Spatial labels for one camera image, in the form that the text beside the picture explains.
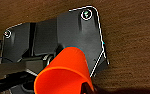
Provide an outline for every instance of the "screw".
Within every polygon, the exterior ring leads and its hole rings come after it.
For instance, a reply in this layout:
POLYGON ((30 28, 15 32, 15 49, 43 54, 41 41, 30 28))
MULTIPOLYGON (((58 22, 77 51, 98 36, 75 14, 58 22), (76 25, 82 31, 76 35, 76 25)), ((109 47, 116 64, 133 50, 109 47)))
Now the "screw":
POLYGON ((92 11, 89 10, 89 9, 84 10, 84 11, 81 13, 81 17, 82 17, 84 20, 89 20, 89 19, 91 19, 91 17, 92 17, 92 11))
POLYGON ((10 30, 6 30, 3 34, 6 38, 10 38, 11 37, 11 31, 10 30))

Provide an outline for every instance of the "wooden surface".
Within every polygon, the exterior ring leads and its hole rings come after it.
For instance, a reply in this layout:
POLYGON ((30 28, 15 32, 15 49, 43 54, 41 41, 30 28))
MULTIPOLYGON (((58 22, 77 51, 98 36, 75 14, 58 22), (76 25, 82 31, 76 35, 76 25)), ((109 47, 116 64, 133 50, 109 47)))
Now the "wooden surface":
POLYGON ((86 5, 98 9, 110 61, 93 83, 109 91, 150 89, 150 0, 0 0, 0 39, 10 26, 86 5))

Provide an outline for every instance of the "brown wooden desk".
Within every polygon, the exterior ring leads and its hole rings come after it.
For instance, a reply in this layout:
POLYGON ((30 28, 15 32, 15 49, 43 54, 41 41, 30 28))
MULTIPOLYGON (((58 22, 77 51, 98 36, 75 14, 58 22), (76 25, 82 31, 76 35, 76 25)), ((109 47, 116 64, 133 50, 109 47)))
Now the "brown wooden desk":
POLYGON ((150 0, 0 0, 0 39, 15 24, 92 5, 100 15, 109 68, 92 79, 106 89, 150 88, 150 0))

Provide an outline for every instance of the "black plastic part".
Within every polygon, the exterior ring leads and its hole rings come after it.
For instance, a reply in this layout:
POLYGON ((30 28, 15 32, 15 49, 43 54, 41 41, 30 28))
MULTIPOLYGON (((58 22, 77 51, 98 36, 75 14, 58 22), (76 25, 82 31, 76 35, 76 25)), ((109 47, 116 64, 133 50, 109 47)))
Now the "black plastic part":
POLYGON ((50 19, 36 23, 33 47, 35 56, 54 54, 57 43, 57 19, 50 19))
POLYGON ((11 37, 4 37, 2 57, 17 62, 22 55, 29 49, 30 23, 24 23, 19 26, 9 28, 11 37))
POLYGON ((77 47, 84 52, 91 73, 103 50, 97 11, 83 8, 63 13, 57 17, 57 31, 58 43, 64 48, 77 47), (87 21, 80 16, 85 9, 93 14, 87 21))

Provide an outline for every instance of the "orange cone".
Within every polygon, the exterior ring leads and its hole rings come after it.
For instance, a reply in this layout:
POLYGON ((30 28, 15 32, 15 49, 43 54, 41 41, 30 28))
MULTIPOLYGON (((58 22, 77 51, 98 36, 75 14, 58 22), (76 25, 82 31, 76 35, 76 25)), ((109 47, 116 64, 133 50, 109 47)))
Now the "orange cone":
POLYGON ((35 94, 80 94, 82 83, 94 91, 84 53, 76 47, 63 49, 35 79, 35 94))

